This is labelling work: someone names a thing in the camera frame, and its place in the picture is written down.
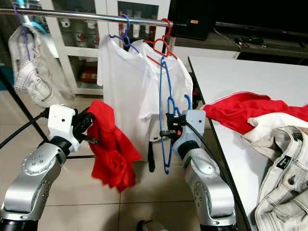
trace tiled floor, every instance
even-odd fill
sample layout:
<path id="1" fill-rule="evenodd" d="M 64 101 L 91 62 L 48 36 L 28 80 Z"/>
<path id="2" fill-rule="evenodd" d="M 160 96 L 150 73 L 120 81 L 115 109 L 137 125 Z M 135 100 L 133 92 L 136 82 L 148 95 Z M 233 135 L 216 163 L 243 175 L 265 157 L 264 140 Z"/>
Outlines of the tiled floor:
<path id="1" fill-rule="evenodd" d="M 41 109 L 20 94 L 33 116 Z M 82 110 L 92 98 L 77 97 L 70 106 Z M 27 119 L 6 91 L 0 91 L 0 141 Z M 38 121 L 47 133 L 47 120 Z M 24 156 L 41 142 L 30 127 L 0 150 L 0 203 L 16 177 Z M 67 160 L 54 182 L 47 206 L 39 222 L 39 231 L 134 231 L 142 219 L 163 223 L 170 231 L 199 231 L 192 194 L 184 181 L 181 160 L 173 157 L 170 175 L 163 172 L 160 144 L 154 145 L 156 170 L 137 162 L 137 185 L 119 194 L 91 177 L 92 158 Z M 78 154 L 92 154 L 86 143 Z"/>

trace white t-shirt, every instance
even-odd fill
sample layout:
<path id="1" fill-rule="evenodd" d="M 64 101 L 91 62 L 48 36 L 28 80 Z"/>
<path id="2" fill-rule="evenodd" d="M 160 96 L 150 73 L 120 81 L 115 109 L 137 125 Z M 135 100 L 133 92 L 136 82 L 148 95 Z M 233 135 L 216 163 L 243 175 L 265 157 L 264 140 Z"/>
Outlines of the white t-shirt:
<path id="1" fill-rule="evenodd" d="M 100 41 L 97 84 L 114 109 L 116 126 L 146 160 L 151 118 L 159 113 L 157 75 L 143 55 L 128 53 L 114 39 Z"/>
<path id="2" fill-rule="evenodd" d="M 162 55 L 154 51 L 149 44 L 143 42 L 143 40 L 138 40 L 132 43 L 137 50 L 146 57 L 148 64 L 151 66 L 153 71 L 157 75 L 158 79 L 158 89 L 159 89 L 159 81 L 160 81 L 160 65 L 153 62 L 151 59 L 147 58 L 146 55 L 149 55 L 154 60 L 160 63 Z M 130 47 L 129 52 L 132 54 L 137 54 L 137 52 Z M 193 100 L 193 81 L 185 68 L 182 61 L 177 58 L 175 59 L 173 56 L 169 56 L 165 58 L 165 61 L 168 66 L 169 76 L 171 79 L 171 87 L 172 87 L 172 97 L 176 103 L 176 106 L 179 108 L 182 113 L 183 110 L 188 109 L 188 103 L 184 95 L 188 95 Z M 167 99 L 170 96 L 169 94 L 169 86 L 166 70 L 163 68 L 162 73 L 162 127 L 163 130 L 167 130 Z M 153 116 L 154 122 L 151 123 L 151 132 L 150 132 L 150 141 L 156 141 L 160 139 L 159 136 L 159 117 Z"/>

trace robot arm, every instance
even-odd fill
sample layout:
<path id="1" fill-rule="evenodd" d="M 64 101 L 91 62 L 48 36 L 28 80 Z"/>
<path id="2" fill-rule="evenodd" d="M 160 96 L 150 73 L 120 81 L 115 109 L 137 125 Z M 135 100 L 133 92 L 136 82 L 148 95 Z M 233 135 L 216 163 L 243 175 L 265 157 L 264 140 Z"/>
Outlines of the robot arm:
<path id="1" fill-rule="evenodd" d="M 168 122 L 168 128 L 175 130 L 175 134 L 180 134 L 174 139 L 176 141 L 173 141 L 173 151 L 180 155 L 183 161 L 185 180 L 193 193 L 201 229 L 235 230 L 236 217 L 232 191 L 221 178 L 218 165 L 203 148 L 200 148 L 199 137 L 186 123 L 188 122 L 203 135 L 205 112 L 187 110 L 181 116 L 182 118 L 176 119 L 177 121 L 172 121 L 172 117 L 169 117 L 171 121 Z"/>
<path id="2" fill-rule="evenodd" d="M 20 172 L 9 186 L 0 210 L 0 231 L 34 231 L 45 208 L 52 183 L 59 176 L 66 156 L 76 152 L 83 140 L 97 140 L 82 134 L 92 124 L 92 114 L 63 106 L 50 107 L 50 142 L 26 156 Z"/>

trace light denim jeans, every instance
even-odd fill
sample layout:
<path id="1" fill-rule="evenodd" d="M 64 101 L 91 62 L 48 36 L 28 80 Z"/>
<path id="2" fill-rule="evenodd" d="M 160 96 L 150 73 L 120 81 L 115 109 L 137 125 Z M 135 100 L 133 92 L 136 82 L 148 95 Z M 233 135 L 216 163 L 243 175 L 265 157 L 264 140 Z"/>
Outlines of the light denim jeans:
<path id="1" fill-rule="evenodd" d="M 308 231 L 308 136 L 287 126 L 274 133 L 282 155 L 268 170 L 259 191 L 259 231 Z"/>

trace red fabric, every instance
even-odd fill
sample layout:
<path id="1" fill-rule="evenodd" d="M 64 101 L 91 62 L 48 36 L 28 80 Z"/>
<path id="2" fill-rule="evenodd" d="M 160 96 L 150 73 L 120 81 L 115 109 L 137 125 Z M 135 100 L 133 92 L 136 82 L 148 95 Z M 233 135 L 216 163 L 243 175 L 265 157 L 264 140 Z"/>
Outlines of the red fabric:
<path id="1" fill-rule="evenodd" d="M 110 188 L 117 187 L 123 191 L 135 184 L 135 173 L 131 162 L 141 160 L 141 155 L 124 133 L 115 126 L 113 109 L 107 104 L 95 100 L 88 112 L 95 119 L 88 129 L 88 135 L 98 138 L 98 144 L 89 143 L 95 154 L 92 177 L 102 180 Z"/>
<path id="2" fill-rule="evenodd" d="M 271 100 L 267 95 L 257 95 L 252 92 L 234 93 L 205 105 L 203 110 L 206 112 L 206 117 L 217 120 L 241 134 L 254 128 L 247 123 L 248 118 L 273 112 L 287 113 L 308 122 L 308 105 L 292 107 L 284 101 Z"/>

